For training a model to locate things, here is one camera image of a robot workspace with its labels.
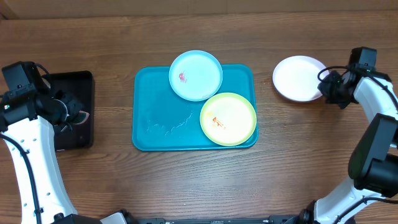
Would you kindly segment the white plate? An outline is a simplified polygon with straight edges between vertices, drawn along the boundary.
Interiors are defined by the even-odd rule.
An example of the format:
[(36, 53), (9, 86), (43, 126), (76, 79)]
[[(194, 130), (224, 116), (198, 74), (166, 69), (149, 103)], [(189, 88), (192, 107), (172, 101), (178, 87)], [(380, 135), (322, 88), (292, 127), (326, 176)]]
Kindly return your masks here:
[(276, 90), (285, 98), (308, 102), (322, 96), (318, 89), (318, 74), (326, 68), (315, 58), (296, 55), (283, 59), (277, 64), (272, 74)]

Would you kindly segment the light blue plate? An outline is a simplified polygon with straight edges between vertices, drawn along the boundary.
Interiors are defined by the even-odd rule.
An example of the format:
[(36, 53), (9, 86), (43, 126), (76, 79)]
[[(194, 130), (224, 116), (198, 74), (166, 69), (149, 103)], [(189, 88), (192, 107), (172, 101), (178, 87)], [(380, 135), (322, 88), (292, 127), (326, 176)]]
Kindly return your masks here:
[(221, 87), (223, 69), (216, 57), (202, 50), (180, 54), (169, 69), (169, 83), (173, 91), (188, 101), (203, 101)]

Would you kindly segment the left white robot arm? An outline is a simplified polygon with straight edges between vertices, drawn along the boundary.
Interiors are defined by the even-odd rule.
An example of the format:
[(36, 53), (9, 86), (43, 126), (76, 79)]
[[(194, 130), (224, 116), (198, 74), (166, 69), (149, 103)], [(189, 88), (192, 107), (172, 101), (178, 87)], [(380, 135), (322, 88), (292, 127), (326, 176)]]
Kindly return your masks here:
[(55, 134), (89, 113), (74, 96), (36, 90), (8, 91), (1, 100), (1, 139), (12, 156), (19, 187), (23, 223), (135, 223), (125, 210), (102, 219), (79, 215), (65, 186), (55, 155)]

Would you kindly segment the pink and black sponge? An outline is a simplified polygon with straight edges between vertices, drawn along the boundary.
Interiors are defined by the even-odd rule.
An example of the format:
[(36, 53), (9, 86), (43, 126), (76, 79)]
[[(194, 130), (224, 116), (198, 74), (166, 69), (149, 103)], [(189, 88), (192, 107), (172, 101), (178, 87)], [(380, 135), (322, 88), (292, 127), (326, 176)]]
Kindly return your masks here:
[(90, 114), (88, 112), (80, 110), (72, 123), (75, 125), (81, 125), (88, 120), (89, 116)]

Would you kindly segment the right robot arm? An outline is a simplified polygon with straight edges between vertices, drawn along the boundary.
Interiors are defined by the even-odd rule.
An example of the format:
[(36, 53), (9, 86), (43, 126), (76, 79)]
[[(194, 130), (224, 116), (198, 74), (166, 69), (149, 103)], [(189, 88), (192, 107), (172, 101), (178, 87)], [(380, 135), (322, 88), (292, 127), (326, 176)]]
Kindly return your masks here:
[(348, 177), (327, 196), (313, 201), (289, 223), (351, 223), (353, 217), (374, 202), (395, 204), (397, 156), (397, 97), (392, 80), (366, 65), (328, 67), (318, 89), (327, 103), (344, 109), (350, 103), (362, 106), (369, 126), (355, 147)]

